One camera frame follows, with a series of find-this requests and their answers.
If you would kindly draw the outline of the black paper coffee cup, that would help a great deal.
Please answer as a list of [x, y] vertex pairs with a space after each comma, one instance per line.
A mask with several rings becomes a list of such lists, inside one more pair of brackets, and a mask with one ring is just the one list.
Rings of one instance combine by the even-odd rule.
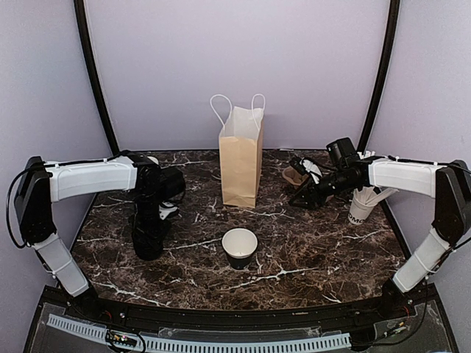
[[231, 268], [246, 268], [258, 247], [256, 235], [245, 228], [235, 228], [226, 232], [222, 238], [222, 248]]

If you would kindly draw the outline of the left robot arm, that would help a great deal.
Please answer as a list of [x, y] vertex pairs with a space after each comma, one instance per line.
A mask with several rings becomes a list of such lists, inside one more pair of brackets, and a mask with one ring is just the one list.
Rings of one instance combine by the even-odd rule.
[[76, 310], [89, 321], [101, 318], [104, 305], [93, 296], [91, 282], [58, 235], [52, 205], [75, 196], [113, 190], [132, 194], [135, 253], [142, 260], [157, 259], [170, 230], [169, 219], [178, 213], [173, 198], [185, 192], [185, 180], [178, 168], [163, 168], [154, 157], [133, 151], [102, 160], [64, 163], [32, 157], [7, 193], [6, 205], [15, 208], [23, 240], [16, 247], [35, 250], [65, 292], [76, 298]]

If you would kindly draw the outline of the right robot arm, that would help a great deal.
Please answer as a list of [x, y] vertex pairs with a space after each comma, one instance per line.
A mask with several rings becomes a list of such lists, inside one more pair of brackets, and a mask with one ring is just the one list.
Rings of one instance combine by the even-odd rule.
[[406, 237], [415, 246], [412, 255], [388, 279], [375, 312], [383, 319], [395, 316], [407, 293], [427, 275], [438, 271], [446, 257], [470, 242], [470, 170], [462, 160], [448, 163], [410, 160], [357, 151], [349, 138], [327, 145], [330, 165], [313, 158], [293, 157], [290, 166], [305, 179], [289, 204], [318, 210], [334, 196], [355, 191], [372, 198], [386, 190], [396, 194], [385, 201], [404, 222]]

